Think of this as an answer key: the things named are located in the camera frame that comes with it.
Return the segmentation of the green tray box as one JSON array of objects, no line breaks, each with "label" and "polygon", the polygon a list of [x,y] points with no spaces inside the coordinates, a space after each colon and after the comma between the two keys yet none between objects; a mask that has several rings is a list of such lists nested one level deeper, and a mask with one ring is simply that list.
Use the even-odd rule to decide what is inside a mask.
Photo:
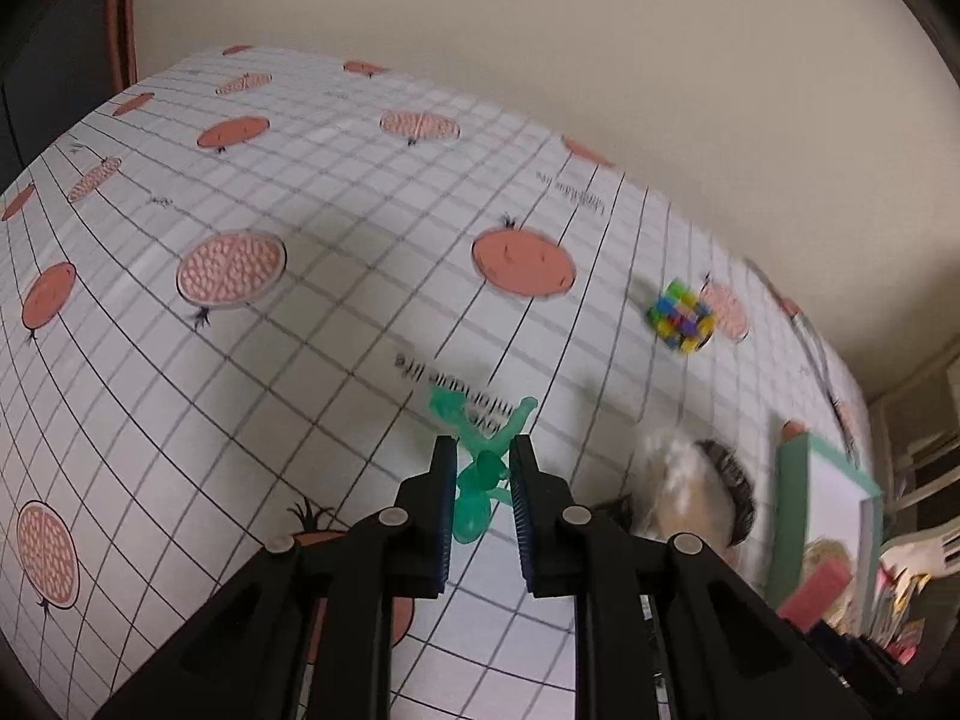
[{"label": "green tray box", "polygon": [[817,434],[785,440],[776,452],[776,517],[765,598],[778,606],[800,585],[809,557],[838,553],[850,564],[839,628],[865,634],[874,617],[884,501],[869,473]]}]

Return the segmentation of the multicolour block cube toy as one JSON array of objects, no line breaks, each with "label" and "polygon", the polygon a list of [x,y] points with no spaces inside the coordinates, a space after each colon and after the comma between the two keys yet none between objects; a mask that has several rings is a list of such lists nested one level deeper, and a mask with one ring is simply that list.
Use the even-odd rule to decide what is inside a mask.
[{"label": "multicolour block cube toy", "polygon": [[667,348],[691,355],[708,343],[716,316],[685,281],[672,280],[646,310],[652,332]]}]

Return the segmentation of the green plastic toy figure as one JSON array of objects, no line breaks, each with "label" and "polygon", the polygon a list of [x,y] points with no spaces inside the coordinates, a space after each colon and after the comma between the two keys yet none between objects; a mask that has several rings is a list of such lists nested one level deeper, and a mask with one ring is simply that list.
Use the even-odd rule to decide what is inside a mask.
[{"label": "green plastic toy figure", "polygon": [[511,442],[520,436],[529,416],[537,410],[535,397],[524,397],[512,410],[508,421],[491,436],[478,429],[467,413],[467,395],[446,388],[434,387],[430,410],[439,421],[452,429],[462,449],[470,455],[455,480],[452,536],[460,544],[470,544],[487,533],[493,518],[493,507],[503,504],[511,507],[509,468],[505,458]]}]

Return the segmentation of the bag of cotton swabs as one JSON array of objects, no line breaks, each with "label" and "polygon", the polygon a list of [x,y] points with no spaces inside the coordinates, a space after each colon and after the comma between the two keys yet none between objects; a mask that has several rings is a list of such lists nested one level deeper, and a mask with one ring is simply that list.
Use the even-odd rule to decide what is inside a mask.
[{"label": "bag of cotton swabs", "polygon": [[628,477],[630,533],[667,541],[693,533],[736,564],[736,507],[715,464],[679,429],[641,434]]}]

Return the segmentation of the white wooden shelf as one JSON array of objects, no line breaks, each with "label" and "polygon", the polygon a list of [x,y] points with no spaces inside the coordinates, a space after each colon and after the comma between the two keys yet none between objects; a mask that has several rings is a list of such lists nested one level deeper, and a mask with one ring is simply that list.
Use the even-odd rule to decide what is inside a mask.
[{"label": "white wooden shelf", "polygon": [[882,562],[958,571],[958,359],[916,372],[871,406],[875,476],[884,489]]}]

